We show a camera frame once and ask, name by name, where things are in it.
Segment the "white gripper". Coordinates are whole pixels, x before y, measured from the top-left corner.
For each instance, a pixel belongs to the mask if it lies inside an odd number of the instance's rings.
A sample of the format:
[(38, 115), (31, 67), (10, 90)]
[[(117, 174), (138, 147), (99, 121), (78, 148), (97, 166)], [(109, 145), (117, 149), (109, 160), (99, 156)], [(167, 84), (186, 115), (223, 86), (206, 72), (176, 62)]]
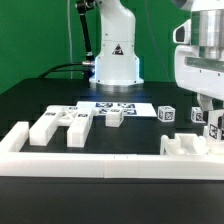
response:
[(190, 18), (173, 31), (175, 80), (197, 94), (203, 117), (224, 101), (224, 0), (171, 0)]

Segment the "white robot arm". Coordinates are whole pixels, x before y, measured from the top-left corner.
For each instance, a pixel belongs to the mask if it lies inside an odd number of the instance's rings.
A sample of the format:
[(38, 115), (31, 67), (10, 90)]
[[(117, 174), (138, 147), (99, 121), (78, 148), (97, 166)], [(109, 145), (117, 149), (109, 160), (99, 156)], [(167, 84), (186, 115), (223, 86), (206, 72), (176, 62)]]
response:
[[(202, 110), (224, 117), (224, 0), (172, 0), (191, 13), (173, 31), (175, 80), (197, 94)], [(92, 53), (85, 14), (97, 7), (101, 16), (101, 51)], [(135, 16), (120, 0), (78, 0), (86, 46), (93, 67), (90, 84), (109, 91), (141, 85), (139, 58), (134, 52)]]

